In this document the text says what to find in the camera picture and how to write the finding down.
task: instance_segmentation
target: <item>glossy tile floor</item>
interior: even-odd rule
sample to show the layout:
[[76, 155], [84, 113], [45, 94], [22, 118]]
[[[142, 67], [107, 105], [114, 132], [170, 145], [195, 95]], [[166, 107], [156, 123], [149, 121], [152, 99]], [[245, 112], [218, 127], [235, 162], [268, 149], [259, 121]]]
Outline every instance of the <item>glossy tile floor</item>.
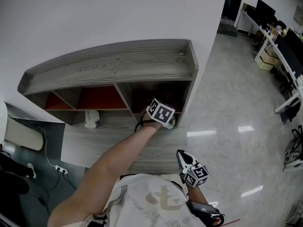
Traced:
[[[301, 198], [303, 171], [283, 173], [293, 138], [274, 109], [285, 99], [269, 71], [253, 61], [246, 35], [217, 35], [208, 65], [186, 117], [189, 151], [210, 172], [201, 187], [233, 227], [283, 227]], [[262, 189], [254, 194], [244, 193]]]

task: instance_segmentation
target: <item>gray floor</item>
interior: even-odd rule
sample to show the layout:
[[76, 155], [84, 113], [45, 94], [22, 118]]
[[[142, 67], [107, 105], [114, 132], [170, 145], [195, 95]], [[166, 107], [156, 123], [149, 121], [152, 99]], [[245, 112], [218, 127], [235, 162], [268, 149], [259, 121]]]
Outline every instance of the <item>gray floor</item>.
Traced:
[[[302, 195], [303, 172], [282, 172], [284, 150], [298, 120], [282, 124], [274, 113], [285, 99], [270, 72], [253, 62], [256, 53], [245, 35], [217, 35], [186, 117], [188, 147], [209, 170], [211, 177], [201, 190], [209, 202], [218, 202], [226, 222], [241, 219], [232, 227], [282, 227]], [[30, 126], [37, 128], [39, 123]], [[67, 168], [68, 178], [77, 186], [84, 168], [60, 161], [64, 126], [43, 123], [42, 127], [48, 132], [51, 161]], [[38, 178], [29, 181], [30, 192], [46, 197], [42, 188], [51, 188], [57, 176], [44, 151], [14, 151], [14, 159], [24, 164], [30, 161], [36, 167]], [[261, 191], [241, 197], [260, 186]], [[50, 211], [73, 191], [60, 175], [50, 196]], [[20, 200], [27, 225], [45, 226], [47, 213], [37, 199], [25, 195]]]

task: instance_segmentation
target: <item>white t-shirt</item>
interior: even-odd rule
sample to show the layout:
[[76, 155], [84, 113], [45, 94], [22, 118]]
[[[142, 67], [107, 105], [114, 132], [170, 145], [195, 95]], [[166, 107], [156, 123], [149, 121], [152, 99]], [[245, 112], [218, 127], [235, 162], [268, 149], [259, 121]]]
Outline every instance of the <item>white t-shirt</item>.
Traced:
[[103, 212], [105, 220], [89, 216], [68, 227], [88, 227], [91, 221], [105, 227], [204, 227], [186, 202], [186, 195], [175, 184], [159, 176], [132, 175], [115, 184]]

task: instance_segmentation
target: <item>white sneaker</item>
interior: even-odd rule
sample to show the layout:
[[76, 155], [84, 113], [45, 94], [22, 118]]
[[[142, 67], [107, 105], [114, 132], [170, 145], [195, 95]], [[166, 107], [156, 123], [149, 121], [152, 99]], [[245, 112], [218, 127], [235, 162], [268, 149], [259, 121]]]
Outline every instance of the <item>white sneaker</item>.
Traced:
[[36, 172], [34, 171], [34, 166], [33, 166], [33, 164], [28, 163], [28, 164], [27, 164], [27, 167], [28, 167], [28, 168], [31, 168], [31, 169], [33, 170], [33, 173], [34, 173], [33, 178], [36, 178]]

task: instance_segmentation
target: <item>storage box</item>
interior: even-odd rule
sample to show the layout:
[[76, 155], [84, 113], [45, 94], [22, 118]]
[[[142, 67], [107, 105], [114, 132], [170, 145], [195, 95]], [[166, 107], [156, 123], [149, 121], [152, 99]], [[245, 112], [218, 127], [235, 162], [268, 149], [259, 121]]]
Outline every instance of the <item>storage box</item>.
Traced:
[[274, 51], [271, 51], [270, 49], [265, 48], [265, 50], [261, 54], [261, 58], [262, 58], [263, 62], [276, 66], [280, 60], [278, 58], [276, 58], [275, 55], [276, 55], [276, 53]]
[[274, 66], [271, 65], [271, 64], [268, 64], [268, 63], [265, 63], [261, 57], [259, 57], [259, 59], [257, 60], [257, 65], [260, 69], [263, 69], [263, 70], [271, 70]]

